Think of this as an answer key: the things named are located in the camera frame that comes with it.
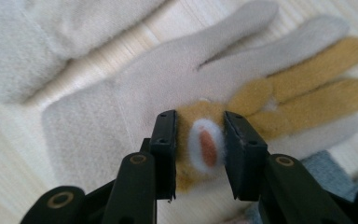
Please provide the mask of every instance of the screw hole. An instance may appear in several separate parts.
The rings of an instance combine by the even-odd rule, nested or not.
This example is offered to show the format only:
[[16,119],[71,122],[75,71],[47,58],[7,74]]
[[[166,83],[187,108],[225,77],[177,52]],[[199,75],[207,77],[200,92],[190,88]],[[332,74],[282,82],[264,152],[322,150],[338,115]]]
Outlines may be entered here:
[[147,160],[147,157],[144,155],[134,155],[130,158],[132,164],[141,164]]
[[159,138],[157,141],[160,143],[167,143],[167,141],[165,141],[165,139],[163,139],[163,138]]
[[277,157],[275,159],[277,163],[283,166],[293,166],[295,163],[287,157]]
[[62,208],[70,203],[74,197],[74,193],[70,191],[57,193],[48,200],[48,207],[53,209]]

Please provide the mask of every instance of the knit glove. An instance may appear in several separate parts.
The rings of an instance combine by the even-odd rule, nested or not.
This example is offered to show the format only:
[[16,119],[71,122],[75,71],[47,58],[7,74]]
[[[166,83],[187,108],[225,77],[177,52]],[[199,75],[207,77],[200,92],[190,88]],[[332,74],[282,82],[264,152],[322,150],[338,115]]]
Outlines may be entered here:
[[[101,186],[116,176],[124,156],[139,150],[143,138],[152,133],[160,112],[175,108],[180,111],[199,99],[226,105],[244,83],[302,62],[336,43],[348,31],[345,22],[322,16],[272,44],[227,57],[216,56],[240,38],[261,31],[276,12],[277,6],[273,3],[246,4],[215,26],[162,44],[128,64],[114,78],[49,106],[44,112],[43,124],[49,156],[61,183],[77,185],[87,191]],[[205,109],[204,115],[208,116],[208,112]],[[287,135],[270,144],[275,151],[305,157],[345,139],[353,133],[352,127],[356,124],[356,119],[349,118],[296,136]],[[287,151],[287,145],[296,150]],[[178,171],[186,169],[183,167],[177,162]],[[212,197],[208,191],[203,192],[209,197],[202,200]],[[220,191],[209,192],[214,197],[221,194]],[[215,217],[224,216],[222,213],[229,210],[228,204],[232,205],[231,197],[223,198],[216,204],[222,208],[217,213],[211,207],[189,208],[203,221],[205,218],[213,221]],[[179,201],[172,206],[184,208],[186,204]],[[172,210],[161,208],[158,218],[165,222],[181,222],[186,216],[175,216]]]
[[0,1],[0,101],[26,100],[163,0]]

